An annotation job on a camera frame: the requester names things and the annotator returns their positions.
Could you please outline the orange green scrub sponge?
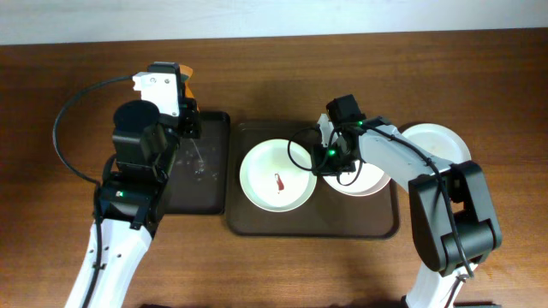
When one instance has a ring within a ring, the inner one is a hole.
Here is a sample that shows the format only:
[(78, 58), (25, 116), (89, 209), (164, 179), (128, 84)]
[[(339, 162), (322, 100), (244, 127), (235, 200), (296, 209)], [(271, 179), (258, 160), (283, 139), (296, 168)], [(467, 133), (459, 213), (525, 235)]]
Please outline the orange green scrub sponge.
[(192, 77), (194, 70), (186, 65), (179, 65), (181, 80), (182, 80), (182, 96), (184, 98), (183, 104), (188, 110), (198, 110), (197, 103), (194, 94), (190, 90), (189, 81)]

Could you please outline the cream plate with red stain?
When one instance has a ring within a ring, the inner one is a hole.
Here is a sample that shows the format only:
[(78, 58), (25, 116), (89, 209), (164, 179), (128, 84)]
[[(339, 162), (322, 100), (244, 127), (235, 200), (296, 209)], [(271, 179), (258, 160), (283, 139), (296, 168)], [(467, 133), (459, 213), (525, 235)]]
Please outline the cream plate with red stain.
[(312, 196), (317, 176), (311, 156), (301, 145), (286, 139), (269, 139), (253, 147), (239, 170), (241, 189), (261, 210), (288, 212)]

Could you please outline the light blue stained plate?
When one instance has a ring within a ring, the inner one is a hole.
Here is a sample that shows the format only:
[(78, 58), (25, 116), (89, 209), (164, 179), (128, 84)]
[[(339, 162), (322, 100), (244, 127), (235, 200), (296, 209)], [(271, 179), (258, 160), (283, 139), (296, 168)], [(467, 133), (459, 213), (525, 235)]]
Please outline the light blue stained plate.
[(453, 163), (464, 163), (472, 159), (463, 139), (447, 127), (421, 123), (406, 128), (402, 135), (423, 150)]

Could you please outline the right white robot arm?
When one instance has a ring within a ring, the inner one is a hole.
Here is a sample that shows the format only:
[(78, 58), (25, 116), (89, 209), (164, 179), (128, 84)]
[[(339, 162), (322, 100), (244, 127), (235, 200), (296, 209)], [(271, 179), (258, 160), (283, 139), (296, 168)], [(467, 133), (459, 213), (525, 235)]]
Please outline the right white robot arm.
[(452, 307), (474, 270), (502, 244), (502, 230), (482, 168), (454, 163), (405, 138), (390, 121), (368, 118), (353, 95), (333, 99), (314, 126), (314, 175), (339, 175), (357, 162), (384, 171), (409, 196), (421, 266), (407, 307)]

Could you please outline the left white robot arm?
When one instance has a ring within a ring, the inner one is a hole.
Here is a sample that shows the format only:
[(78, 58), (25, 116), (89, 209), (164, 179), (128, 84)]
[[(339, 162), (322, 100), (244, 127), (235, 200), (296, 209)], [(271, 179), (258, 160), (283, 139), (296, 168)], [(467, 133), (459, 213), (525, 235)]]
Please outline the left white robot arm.
[(154, 62), (129, 75), (140, 98), (113, 115), (115, 152), (92, 181), (93, 224), (68, 307), (122, 305), (164, 216), (181, 142), (200, 136), (192, 74), (185, 65)]

